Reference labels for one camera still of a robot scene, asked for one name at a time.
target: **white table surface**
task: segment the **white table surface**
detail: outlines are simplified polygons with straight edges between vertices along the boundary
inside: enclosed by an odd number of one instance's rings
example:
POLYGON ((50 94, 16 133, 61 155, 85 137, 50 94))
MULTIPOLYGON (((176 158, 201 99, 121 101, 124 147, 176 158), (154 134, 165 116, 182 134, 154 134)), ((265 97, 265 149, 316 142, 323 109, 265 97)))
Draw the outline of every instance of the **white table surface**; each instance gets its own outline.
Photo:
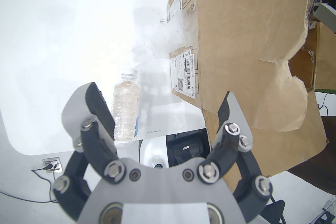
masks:
MULTIPOLYGON (((167 2, 0 0, 0 109, 11 145, 25 155, 73 150, 60 121, 66 101, 94 81, 110 106, 120 69, 133 65, 125 53, 157 39, 167 2)), ((201 111, 171 94, 169 53, 149 65, 139 71, 139 139, 204 128, 201 111)))

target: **torn cardboard flap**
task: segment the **torn cardboard flap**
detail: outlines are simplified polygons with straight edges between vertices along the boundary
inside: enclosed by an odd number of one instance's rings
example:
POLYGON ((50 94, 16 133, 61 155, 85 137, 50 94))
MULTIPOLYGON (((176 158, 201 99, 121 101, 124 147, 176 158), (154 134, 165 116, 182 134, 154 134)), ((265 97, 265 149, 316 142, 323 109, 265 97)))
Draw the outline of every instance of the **torn cardboard flap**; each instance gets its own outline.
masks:
POLYGON ((197 0, 202 108, 216 113, 232 91, 251 127, 299 128, 306 113, 305 86, 291 78, 289 68, 280 70, 283 64, 273 62, 286 61, 303 45, 306 7, 307 0, 197 0), (266 118, 260 110, 286 121, 266 118))
MULTIPOLYGON (((168 9, 174 2, 178 3, 169 0, 168 9)), ((190 7, 198 14, 198 41, 170 54, 172 58, 188 49, 197 54, 197 102, 174 88, 172 91, 202 109, 211 142, 223 98, 227 91, 235 94, 253 142, 257 142, 253 153, 264 175, 289 169, 322 151, 326 144, 314 92, 307 93, 304 82, 293 77, 288 66, 288 60, 305 43, 307 3, 192 0, 190 7)), ((226 176, 227 181, 233 177, 231 188, 239 179, 233 171, 226 176)))
MULTIPOLYGON (((216 115, 209 117, 215 121, 216 115)), ((260 170, 265 176, 273 176, 285 171, 321 152, 326 145, 326 135, 321 127, 322 119, 319 116, 314 92, 308 93, 307 116, 298 130, 288 133, 274 133, 270 130, 251 129, 253 134, 253 155, 260 170)), ((240 180, 237 167, 232 167, 224 176, 230 190, 234 190, 240 180)))

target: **screw head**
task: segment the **screw head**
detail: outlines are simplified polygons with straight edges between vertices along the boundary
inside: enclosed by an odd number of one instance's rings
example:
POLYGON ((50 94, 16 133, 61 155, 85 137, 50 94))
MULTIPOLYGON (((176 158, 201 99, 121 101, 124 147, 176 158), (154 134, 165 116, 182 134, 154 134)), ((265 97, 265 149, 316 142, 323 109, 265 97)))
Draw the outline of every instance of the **screw head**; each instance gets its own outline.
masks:
POLYGON ((230 124, 229 129, 233 133, 236 133, 238 131, 238 127, 235 124, 230 124))
POLYGON ((208 178, 214 177, 216 174, 215 169, 210 165, 206 164, 204 166, 204 175, 207 176, 208 178))
POLYGON ((68 176, 62 175, 56 179, 54 184, 52 185, 52 189, 55 189, 63 194, 66 192, 70 185, 70 178, 68 176))
POLYGON ((56 189, 57 191, 61 191, 62 189, 64 189, 66 186, 66 182, 63 180, 57 180, 54 182, 54 189, 56 189))
POLYGON ((92 121, 87 119, 83 122, 82 128, 91 128, 92 127, 92 121))
POLYGON ((240 137, 239 138, 239 140, 240 140, 240 144, 241 145, 243 145, 244 147, 246 147, 248 144, 249 144, 249 140, 248 140, 248 138, 247 137, 240 137))
POLYGON ((268 178, 260 175, 255 178, 255 187, 258 192, 263 196, 269 196, 271 194, 271 182, 268 178))
POLYGON ((270 190, 270 184, 268 183, 268 181, 264 180, 264 179, 261 179, 259 181, 259 188, 263 191, 263 192, 266 192, 266 191, 269 191, 270 190))
POLYGON ((131 172, 129 173, 129 179, 132 182, 136 182, 137 180, 139 180, 140 176, 141 176, 141 171, 138 168, 132 169, 131 172))
POLYGON ((194 178, 194 174, 191 169, 184 169, 182 173, 182 177, 184 178, 185 181, 191 182, 194 178))
POLYGON ((112 164, 108 169, 108 175, 111 178, 115 178, 119 173, 120 173, 119 166, 116 164, 112 164))

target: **brown object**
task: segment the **brown object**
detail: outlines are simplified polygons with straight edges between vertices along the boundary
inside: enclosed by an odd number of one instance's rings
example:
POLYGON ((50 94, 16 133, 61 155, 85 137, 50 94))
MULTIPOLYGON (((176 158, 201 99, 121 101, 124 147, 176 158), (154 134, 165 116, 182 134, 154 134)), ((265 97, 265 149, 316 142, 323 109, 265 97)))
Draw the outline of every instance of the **brown object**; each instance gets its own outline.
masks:
POLYGON ((336 194, 336 116, 322 116, 329 143, 324 150, 288 172, 330 194, 336 194))
MULTIPOLYGON (((314 31, 312 42, 307 40, 305 44, 307 3, 308 0, 168 2, 169 21, 174 13, 182 13, 186 22, 195 15, 198 20, 197 32, 186 27, 185 34, 181 34, 186 38, 185 47, 170 53, 173 58, 191 50, 197 57, 196 98, 175 89, 173 94, 202 109, 213 142, 219 122, 217 111, 227 91, 234 92, 253 133, 252 151, 267 176, 309 159, 326 145, 312 91, 314 76, 321 83, 320 77, 324 76, 317 71, 322 69, 318 57, 319 29, 314 31), (312 49, 316 51, 317 63, 309 54, 312 49), (289 59, 299 50, 291 68, 304 82, 293 77, 288 66, 289 59)), ((329 56, 330 52, 335 54, 336 46, 328 51, 329 56)), ((329 83, 336 85, 336 75, 329 78, 329 83)), ((240 178, 236 169, 233 167, 225 176, 231 189, 240 178)))

